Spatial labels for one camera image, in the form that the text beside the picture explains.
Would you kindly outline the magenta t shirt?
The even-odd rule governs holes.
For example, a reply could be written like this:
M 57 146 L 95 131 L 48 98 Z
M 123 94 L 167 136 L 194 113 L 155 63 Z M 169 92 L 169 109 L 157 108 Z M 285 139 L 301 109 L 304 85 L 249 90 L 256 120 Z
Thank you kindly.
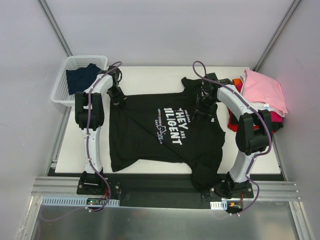
M 242 94 L 243 84 L 242 83 L 238 83 L 235 87 Z M 274 123 L 282 123 L 283 122 L 282 116 L 279 115 L 276 111 L 271 110 L 271 108 L 269 108 L 269 111 L 270 111 L 270 114 L 271 114 L 272 122 L 274 122 Z

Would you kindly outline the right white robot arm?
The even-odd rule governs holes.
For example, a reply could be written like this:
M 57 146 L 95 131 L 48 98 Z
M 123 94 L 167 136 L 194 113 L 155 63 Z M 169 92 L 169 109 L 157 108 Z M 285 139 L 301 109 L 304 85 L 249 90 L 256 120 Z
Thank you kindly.
M 272 118 L 267 109 L 251 106 L 228 79 L 218 79 L 215 73 L 202 78 L 197 95 L 194 120 L 212 118 L 214 105 L 223 103 L 235 116 L 238 127 L 235 142 L 238 153 L 226 178 L 214 187 L 216 195 L 231 199 L 251 188 L 250 173 L 257 157 L 266 155 L 272 146 Z

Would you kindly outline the white t shirt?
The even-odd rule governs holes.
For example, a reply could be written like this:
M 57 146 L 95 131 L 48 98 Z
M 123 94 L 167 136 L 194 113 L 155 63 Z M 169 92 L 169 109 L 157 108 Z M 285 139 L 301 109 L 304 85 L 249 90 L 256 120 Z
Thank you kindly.
M 241 75 L 240 79 L 241 79 L 242 87 L 239 90 L 239 92 L 240 92 L 241 95 L 243 95 L 243 91 L 244 91 L 244 88 L 245 88 L 245 83 L 246 83 L 247 77 L 245 75 Z M 285 114 L 283 112 L 280 112 L 277 109 L 271 107 L 268 103 L 264 103 L 264 102 L 255 102 L 254 103 L 254 102 L 252 102 L 251 104 L 252 104 L 252 106 L 256 107 L 259 110 L 266 109 L 266 110 L 269 110 L 270 112 L 274 112 L 274 113 L 278 114 L 281 118 L 285 117 Z

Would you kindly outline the red t shirt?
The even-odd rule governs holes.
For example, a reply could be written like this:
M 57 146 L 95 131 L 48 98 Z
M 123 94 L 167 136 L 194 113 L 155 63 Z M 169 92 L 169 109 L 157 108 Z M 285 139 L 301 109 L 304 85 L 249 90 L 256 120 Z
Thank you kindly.
M 239 121 L 236 118 L 236 116 L 228 109 L 229 113 L 229 120 L 228 120 L 228 125 L 227 127 L 232 130 L 233 132 L 237 132 L 238 126 L 239 126 Z

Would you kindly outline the pink t shirt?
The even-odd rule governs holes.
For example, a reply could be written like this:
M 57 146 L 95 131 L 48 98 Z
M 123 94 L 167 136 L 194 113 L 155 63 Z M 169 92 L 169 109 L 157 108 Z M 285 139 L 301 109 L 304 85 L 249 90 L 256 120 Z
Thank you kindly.
M 241 94 L 251 103 L 269 107 L 282 118 L 288 114 L 281 85 L 271 77 L 246 69 Z

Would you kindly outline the white plastic laundry basket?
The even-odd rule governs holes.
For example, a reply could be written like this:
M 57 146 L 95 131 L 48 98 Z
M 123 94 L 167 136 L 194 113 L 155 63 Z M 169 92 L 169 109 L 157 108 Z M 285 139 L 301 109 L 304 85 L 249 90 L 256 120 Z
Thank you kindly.
M 51 93 L 53 103 L 72 107 L 75 104 L 75 95 L 69 94 L 66 70 L 73 71 L 95 64 L 104 70 L 107 67 L 108 58 L 104 55 L 74 55 L 66 58 L 57 74 L 55 84 Z

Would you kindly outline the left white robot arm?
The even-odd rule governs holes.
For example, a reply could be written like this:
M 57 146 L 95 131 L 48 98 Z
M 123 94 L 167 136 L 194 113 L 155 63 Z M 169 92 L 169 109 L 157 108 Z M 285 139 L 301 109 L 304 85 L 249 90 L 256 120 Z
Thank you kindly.
M 103 97 L 108 95 L 114 106 L 123 105 L 127 99 L 120 88 L 123 77 L 121 65 L 122 62 L 117 61 L 98 73 L 91 86 L 77 92 L 74 99 L 75 122 L 81 129 L 85 144 L 85 164 L 80 181 L 96 195 L 103 193 L 107 185 L 100 151 L 100 133 L 105 121 Z

